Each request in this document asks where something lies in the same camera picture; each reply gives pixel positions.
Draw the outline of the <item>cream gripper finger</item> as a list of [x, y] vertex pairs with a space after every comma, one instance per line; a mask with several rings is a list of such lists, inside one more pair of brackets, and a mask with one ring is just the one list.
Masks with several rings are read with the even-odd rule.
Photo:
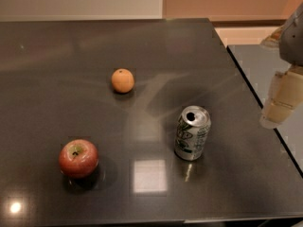
[[276, 72], [261, 110], [261, 126], [266, 129], [278, 127], [302, 102], [303, 67], [292, 65], [284, 73]]
[[263, 39], [260, 44], [267, 48], [278, 48], [279, 38], [281, 36], [281, 33], [282, 33], [282, 26], [278, 27], [269, 36]]

